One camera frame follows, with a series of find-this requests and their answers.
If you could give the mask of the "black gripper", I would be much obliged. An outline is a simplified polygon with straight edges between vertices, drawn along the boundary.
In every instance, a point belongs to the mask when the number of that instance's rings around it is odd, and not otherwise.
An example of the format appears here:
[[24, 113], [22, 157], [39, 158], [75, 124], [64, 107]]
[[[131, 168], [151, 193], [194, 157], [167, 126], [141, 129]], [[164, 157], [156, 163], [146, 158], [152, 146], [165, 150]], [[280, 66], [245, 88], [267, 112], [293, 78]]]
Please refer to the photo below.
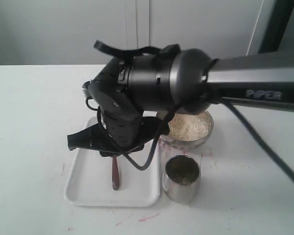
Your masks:
[[70, 151], [76, 148], [99, 150], [102, 157], [112, 157], [141, 151], [144, 145], [161, 135], [161, 119], [143, 117], [118, 83], [120, 60], [111, 59], [90, 82], [88, 91], [101, 109], [102, 124], [92, 125], [67, 135]]

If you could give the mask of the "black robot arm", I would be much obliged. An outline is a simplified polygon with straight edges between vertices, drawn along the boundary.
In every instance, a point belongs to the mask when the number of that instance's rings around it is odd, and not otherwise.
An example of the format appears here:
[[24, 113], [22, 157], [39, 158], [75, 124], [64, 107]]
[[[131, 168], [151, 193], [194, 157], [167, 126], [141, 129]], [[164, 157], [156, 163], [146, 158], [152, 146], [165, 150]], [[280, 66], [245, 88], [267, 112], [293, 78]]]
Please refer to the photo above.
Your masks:
[[104, 49], [111, 61], [83, 85], [95, 100], [98, 124], [68, 135], [68, 148], [140, 150], [159, 134], [160, 121], [145, 111], [195, 115], [224, 99], [233, 104], [294, 111], [294, 55], [266, 53], [213, 60], [199, 49]]

